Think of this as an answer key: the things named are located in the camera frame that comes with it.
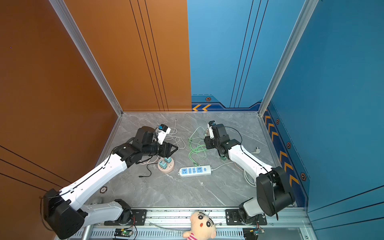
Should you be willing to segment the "teal charger with black cable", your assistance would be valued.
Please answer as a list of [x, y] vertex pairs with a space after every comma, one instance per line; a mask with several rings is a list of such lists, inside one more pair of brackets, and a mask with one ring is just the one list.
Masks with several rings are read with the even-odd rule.
[[171, 158], [171, 157], [169, 157], [169, 158], [165, 158], [165, 162], [167, 162], [168, 164], [171, 163], [171, 161], [172, 161], [172, 158]]

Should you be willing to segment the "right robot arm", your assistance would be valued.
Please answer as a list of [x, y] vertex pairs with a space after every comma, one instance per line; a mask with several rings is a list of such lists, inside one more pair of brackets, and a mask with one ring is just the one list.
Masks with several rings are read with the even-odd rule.
[[262, 214], [277, 217], [278, 212], [296, 201], [288, 174], [282, 167], [272, 167], [252, 155], [241, 141], [231, 139], [226, 129], [223, 124], [210, 121], [204, 142], [208, 150], [216, 149], [219, 156], [239, 165], [254, 180], [257, 193], [239, 205], [241, 221], [250, 225]]

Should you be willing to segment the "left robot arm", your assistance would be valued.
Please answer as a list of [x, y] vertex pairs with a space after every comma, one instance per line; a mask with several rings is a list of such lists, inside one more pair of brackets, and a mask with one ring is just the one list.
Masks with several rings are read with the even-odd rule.
[[81, 228], [103, 222], [125, 225], [130, 222], [131, 207], [123, 200], [86, 205], [86, 201], [109, 180], [139, 163], [145, 156], [169, 158], [178, 146], [165, 142], [171, 129], [141, 127], [136, 136], [111, 151], [98, 166], [60, 191], [49, 190], [41, 198], [43, 220], [61, 240], [68, 239]]

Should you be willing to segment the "round pink power socket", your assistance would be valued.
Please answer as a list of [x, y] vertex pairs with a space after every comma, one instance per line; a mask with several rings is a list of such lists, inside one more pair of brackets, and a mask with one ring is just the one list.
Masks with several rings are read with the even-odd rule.
[[161, 158], [158, 162], [158, 169], [165, 174], [169, 174], [175, 168], [175, 161], [173, 158]]

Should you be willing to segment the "white blue power strip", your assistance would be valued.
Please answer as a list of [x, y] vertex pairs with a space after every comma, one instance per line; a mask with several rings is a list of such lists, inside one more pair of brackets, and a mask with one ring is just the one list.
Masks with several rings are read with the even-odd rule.
[[184, 168], [180, 168], [178, 174], [182, 178], [207, 176], [212, 174], [212, 168], [210, 165], [184, 167]]

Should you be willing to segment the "round poker chip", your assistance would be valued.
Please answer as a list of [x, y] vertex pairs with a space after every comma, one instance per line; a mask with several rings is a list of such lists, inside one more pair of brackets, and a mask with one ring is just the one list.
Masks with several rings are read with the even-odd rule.
[[105, 193], [107, 192], [107, 190], [108, 190], [108, 187], [103, 186], [103, 187], [100, 189], [100, 193], [101, 193], [101, 194], [105, 194]]

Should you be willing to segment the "plush doll toy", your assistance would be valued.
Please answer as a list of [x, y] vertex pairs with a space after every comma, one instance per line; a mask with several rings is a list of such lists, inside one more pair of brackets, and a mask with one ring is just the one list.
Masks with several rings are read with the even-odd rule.
[[186, 240], [209, 240], [216, 237], [216, 225], [203, 212], [194, 212], [190, 221], [191, 230], [183, 233], [183, 238]]

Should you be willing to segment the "left circuit board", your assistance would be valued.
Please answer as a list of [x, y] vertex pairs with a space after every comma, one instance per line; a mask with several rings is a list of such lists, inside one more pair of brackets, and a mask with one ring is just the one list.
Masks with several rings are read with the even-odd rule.
[[115, 229], [114, 239], [117, 240], [133, 240], [136, 236], [136, 233], [132, 229]]

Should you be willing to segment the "circuit board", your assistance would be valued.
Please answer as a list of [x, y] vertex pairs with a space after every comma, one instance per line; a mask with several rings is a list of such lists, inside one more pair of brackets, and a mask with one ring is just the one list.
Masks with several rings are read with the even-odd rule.
[[115, 229], [114, 239], [117, 240], [133, 240], [136, 236], [136, 233], [132, 229]]
[[243, 228], [243, 237], [245, 240], [258, 240], [259, 236], [264, 234], [262, 228]]

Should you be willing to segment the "right circuit board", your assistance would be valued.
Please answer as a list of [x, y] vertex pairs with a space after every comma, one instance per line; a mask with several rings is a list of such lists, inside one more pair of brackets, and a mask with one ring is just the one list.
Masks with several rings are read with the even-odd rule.
[[262, 228], [243, 228], [243, 237], [245, 240], [258, 240], [259, 236], [264, 234]]

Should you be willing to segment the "metal pole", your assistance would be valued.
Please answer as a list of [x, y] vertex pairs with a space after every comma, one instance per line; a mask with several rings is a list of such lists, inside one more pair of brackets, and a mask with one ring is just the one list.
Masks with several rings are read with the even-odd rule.
[[81, 240], [89, 240], [93, 231], [93, 225], [88, 225], [84, 228]]

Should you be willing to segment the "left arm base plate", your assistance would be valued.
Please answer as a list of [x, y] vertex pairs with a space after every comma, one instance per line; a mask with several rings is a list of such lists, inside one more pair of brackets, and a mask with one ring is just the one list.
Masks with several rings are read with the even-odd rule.
[[144, 226], [147, 216], [147, 210], [124, 210], [122, 215], [115, 221], [105, 221], [105, 226]]

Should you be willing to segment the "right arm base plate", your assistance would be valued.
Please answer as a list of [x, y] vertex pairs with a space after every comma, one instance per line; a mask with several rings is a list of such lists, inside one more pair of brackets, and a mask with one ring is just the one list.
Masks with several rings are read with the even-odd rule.
[[237, 226], [237, 225], [252, 225], [252, 226], [266, 226], [267, 219], [264, 214], [255, 215], [250, 217], [246, 214], [244, 210], [240, 209], [226, 209], [226, 221], [228, 226]]

